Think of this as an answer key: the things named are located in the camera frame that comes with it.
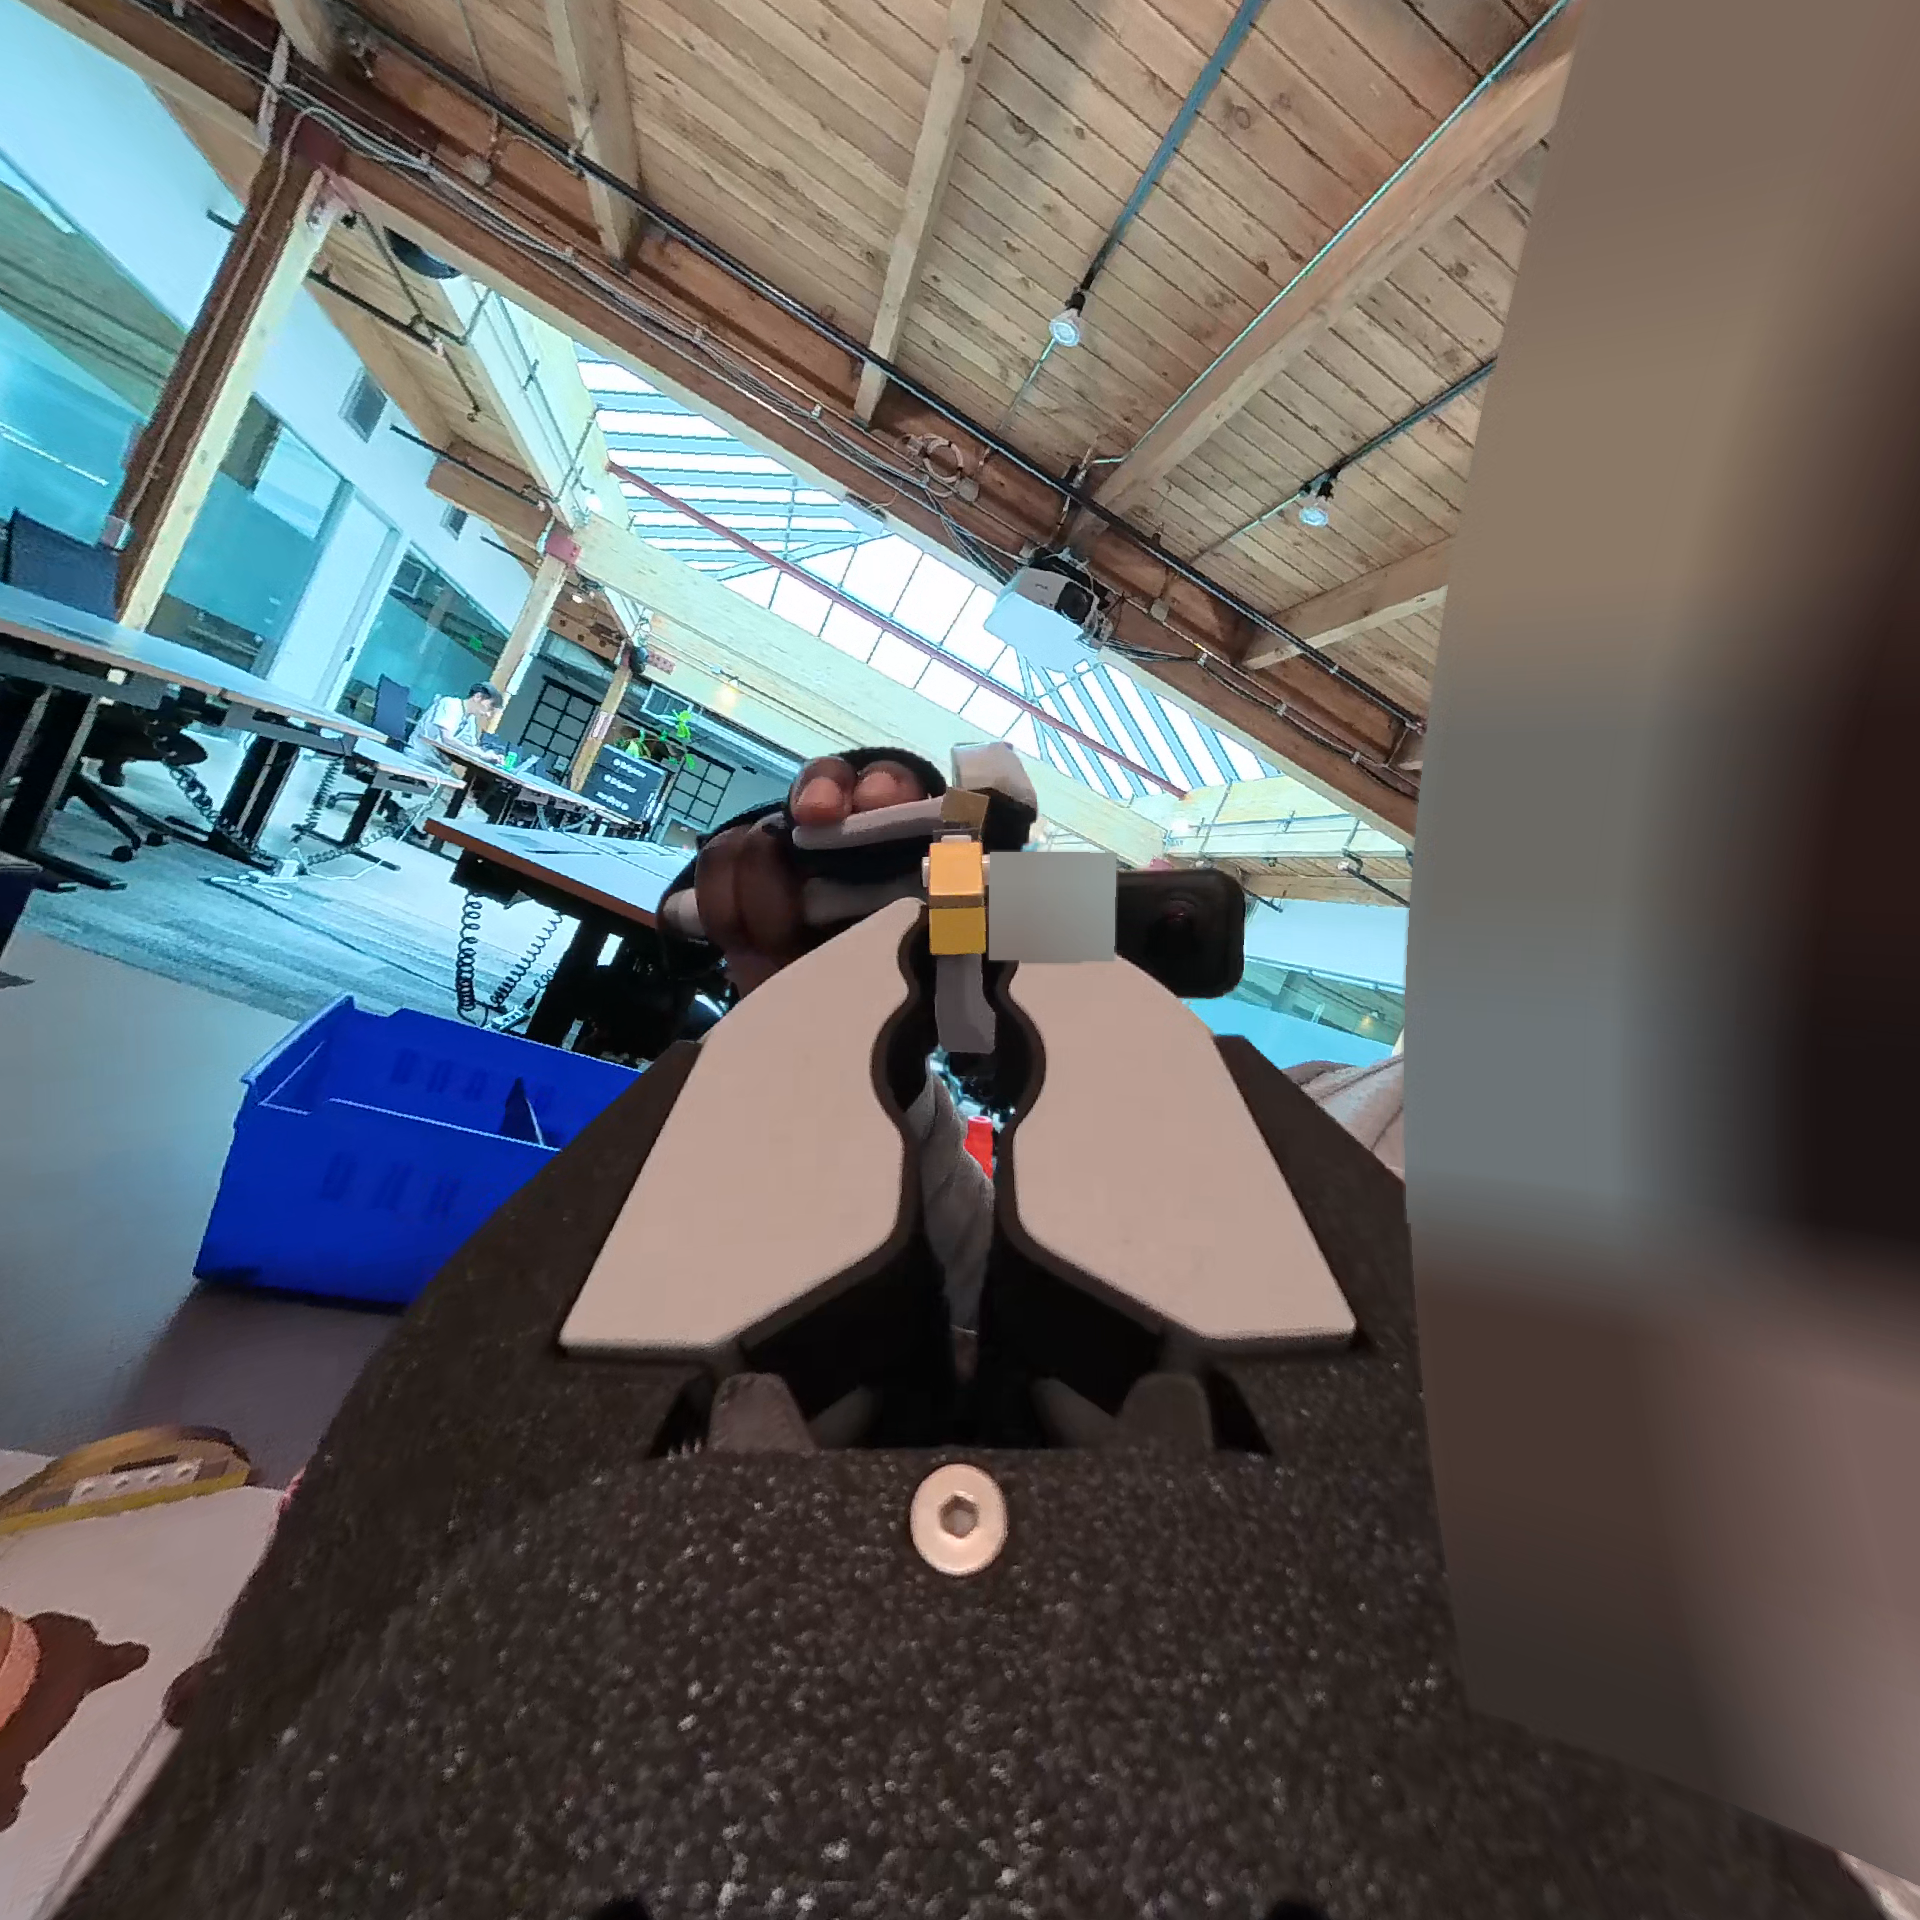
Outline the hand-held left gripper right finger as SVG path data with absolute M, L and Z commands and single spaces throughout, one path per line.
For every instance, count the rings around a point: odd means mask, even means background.
M 1340 1353 L 1359 1331 L 1218 1037 L 1128 960 L 1016 966 L 991 1375 L 1119 1413 L 1154 1375 Z

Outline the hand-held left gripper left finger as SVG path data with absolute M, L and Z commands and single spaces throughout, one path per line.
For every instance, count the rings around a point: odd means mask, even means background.
M 924 906 L 793 962 L 694 1049 L 563 1324 L 570 1357 L 878 1378 L 940 1360 L 940 1270 L 886 1051 Z

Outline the white yellow brick strip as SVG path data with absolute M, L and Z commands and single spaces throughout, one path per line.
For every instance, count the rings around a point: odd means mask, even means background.
M 924 931 L 934 960 L 984 959 L 991 950 L 993 857 L 966 832 L 945 834 L 924 853 Z

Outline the gold curved brick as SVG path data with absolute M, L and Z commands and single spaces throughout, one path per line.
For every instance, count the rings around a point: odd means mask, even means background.
M 2 1496 L 7 1540 L 246 1488 L 255 1465 L 225 1429 L 147 1427 L 64 1453 Z

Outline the person's right hand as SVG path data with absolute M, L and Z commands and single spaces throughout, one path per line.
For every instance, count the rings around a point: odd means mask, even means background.
M 743 813 L 710 832 L 663 905 L 688 903 L 701 942 L 718 953 L 736 994 L 750 996 L 826 939 L 804 925 L 804 874 L 793 831 L 918 805 L 946 788 L 949 779 L 933 763 L 903 748 L 815 759 L 800 767 L 782 802 Z

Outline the white ceiling projector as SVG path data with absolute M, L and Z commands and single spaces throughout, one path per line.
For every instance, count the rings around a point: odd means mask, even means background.
M 980 626 L 1020 662 L 1061 675 L 1079 672 L 1114 638 L 1092 572 L 1067 548 L 1035 553 L 999 589 Z

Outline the blue plastic bin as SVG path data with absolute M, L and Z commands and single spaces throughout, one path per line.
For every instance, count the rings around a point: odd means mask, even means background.
M 194 1277 L 407 1306 L 637 1080 L 523 1037 L 340 996 L 244 1071 Z

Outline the background office desks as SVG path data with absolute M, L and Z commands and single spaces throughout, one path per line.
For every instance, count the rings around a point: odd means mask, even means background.
M 304 705 L 284 688 L 202 651 L 73 613 L 16 589 L 4 587 L 2 600 L 4 634 L 50 640 L 71 659 L 109 666 L 114 685 L 136 677 L 151 678 L 163 686 L 171 715 L 187 726 L 201 725 L 258 743 L 260 751 L 246 760 L 226 798 L 212 806 L 205 836 L 206 847 L 244 865 L 256 865 L 258 829 L 273 817 L 301 754 L 346 763 L 372 794 L 395 782 L 412 782 L 428 790 L 451 788 L 455 806 L 464 806 L 475 781 L 489 781 L 498 787 L 516 785 L 528 797 L 548 797 L 576 813 L 593 813 L 593 805 L 581 794 L 482 763 L 473 764 L 464 779 L 451 781 L 434 767 L 384 748 L 376 730 L 334 711 Z M 632 858 L 639 851 L 634 841 L 515 829 L 497 821 L 489 826 L 464 826 L 459 813 L 423 821 L 423 826 L 437 842 L 478 860 L 484 874 L 512 876 L 510 889 L 516 894 L 545 901 L 583 926 L 605 922 L 610 939 L 640 941 L 650 969 L 667 973 L 661 944 L 667 931 L 663 894 L 634 894 L 658 883 L 661 874 Z

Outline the white instruction booklet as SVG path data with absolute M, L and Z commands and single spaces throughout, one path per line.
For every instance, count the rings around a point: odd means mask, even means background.
M 4 1453 L 2 1495 L 56 1456 Z M 188 1681 L 271 1546 L 246 1488 L 2 1537 L 2 1915 L 61 1908 L 181 1740 Z

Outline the black office chair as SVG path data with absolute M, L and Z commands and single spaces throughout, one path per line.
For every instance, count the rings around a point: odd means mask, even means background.
M 119 558 L 15 508 L 4 528 L 4 587 L 56 608 L 113 621 Z M 184 781 L 205 764 L 205 746 L 172 715 L 163 685 L 113 680 L 113 671 L 56 648 L 50 638 L 4 634 L 2 787 L 4 853 L 50 872 L 48 889 L 114 892 L 125 883 L 42 848 L 54 815 L 71 801 L 114 834 L 109 857 L 133 862 L 181 831 L 140 808 L 109 801 L 133 763 L 154 763 Z

